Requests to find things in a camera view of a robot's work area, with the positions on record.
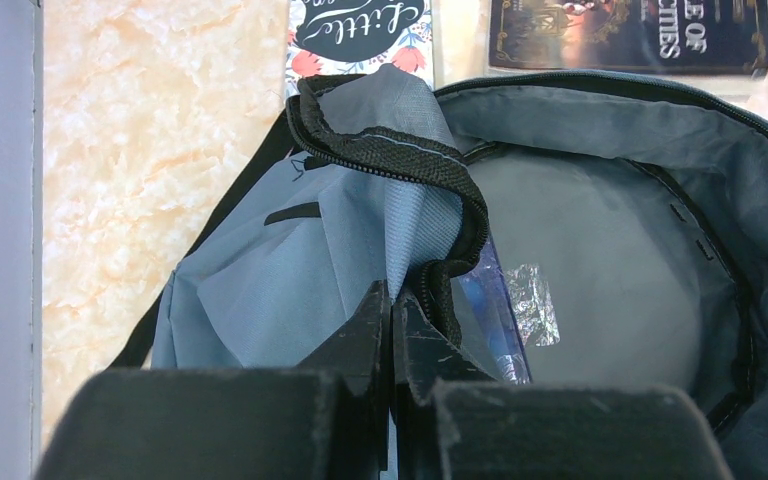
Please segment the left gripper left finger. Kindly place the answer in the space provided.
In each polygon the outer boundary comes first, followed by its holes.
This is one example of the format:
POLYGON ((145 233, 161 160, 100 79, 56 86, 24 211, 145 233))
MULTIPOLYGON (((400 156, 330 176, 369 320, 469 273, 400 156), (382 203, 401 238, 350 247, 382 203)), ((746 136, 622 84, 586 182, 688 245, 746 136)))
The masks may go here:
POLYGON ((112 369, 70 404, 40 479, 375 479, 388 466, 390 299, 291 368, 112 369))

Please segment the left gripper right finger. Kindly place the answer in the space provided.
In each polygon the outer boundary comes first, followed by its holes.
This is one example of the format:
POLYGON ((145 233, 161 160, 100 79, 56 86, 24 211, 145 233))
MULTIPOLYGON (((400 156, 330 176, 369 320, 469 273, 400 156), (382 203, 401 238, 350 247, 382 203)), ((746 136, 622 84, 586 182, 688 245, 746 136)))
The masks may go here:
POLYGON ((492 379, 402 294, 393 307, 393 415, 402 479, 728 479, 707 421, 664 386, 492 379))

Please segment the dark blue bokeh book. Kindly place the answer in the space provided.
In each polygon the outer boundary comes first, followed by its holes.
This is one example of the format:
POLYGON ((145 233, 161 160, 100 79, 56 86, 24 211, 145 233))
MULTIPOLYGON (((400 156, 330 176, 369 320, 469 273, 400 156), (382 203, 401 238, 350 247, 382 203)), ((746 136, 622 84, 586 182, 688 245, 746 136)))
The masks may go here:
POLYGON ((457 283, 465 294, 501 378, 512 384, 529 384, 531 374, 525 348, 491 236, 479 252, 477 265, 459 276, 457 283))

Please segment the blue-grey student backpack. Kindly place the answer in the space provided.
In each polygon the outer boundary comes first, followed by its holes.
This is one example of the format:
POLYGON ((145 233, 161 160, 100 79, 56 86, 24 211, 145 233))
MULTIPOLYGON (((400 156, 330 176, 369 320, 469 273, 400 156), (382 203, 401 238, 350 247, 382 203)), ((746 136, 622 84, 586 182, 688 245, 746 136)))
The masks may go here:
POLYGON ((486 246, 549 293, 538 382, 679 387, 768 479, 768 121, 639 75, 303 79, 114 363, 293 366, 376 281, 481 358, 486 246))

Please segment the A Tale of Two Cities book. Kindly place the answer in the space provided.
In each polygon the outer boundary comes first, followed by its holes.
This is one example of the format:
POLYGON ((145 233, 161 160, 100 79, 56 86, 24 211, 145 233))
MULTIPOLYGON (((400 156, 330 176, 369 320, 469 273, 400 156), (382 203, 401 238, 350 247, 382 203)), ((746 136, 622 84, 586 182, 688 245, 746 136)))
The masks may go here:
POLYGON ((658 76, 768 70, 768 4, 734 0, 494 1, 488 66, 658 76))

